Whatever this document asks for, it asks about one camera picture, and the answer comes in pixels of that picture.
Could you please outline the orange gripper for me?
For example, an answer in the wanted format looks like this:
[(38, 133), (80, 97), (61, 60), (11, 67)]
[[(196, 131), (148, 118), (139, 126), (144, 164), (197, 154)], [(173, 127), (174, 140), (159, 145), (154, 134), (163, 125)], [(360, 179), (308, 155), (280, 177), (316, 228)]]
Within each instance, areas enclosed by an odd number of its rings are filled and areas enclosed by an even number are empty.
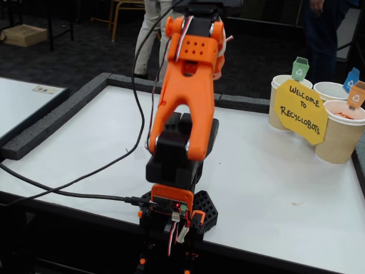
[(214, 73), (213, 73), (213, 80), (218, 80), (221, 77), (222, 68), (223, 68), (224, 63), (225, 63), (225, 56), (224, 55), (221, 55), (220, 57), (217, 57), (216, 65), (215, 65)]

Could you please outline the bystander hand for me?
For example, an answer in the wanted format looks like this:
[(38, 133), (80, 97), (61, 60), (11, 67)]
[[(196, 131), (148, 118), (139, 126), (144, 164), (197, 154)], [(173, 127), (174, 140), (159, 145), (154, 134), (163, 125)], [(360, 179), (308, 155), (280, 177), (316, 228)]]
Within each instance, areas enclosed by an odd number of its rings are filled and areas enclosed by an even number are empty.
[(324, 2), (325, 0), (309, 0), (311, 11), (316, 15), (321, 15)]

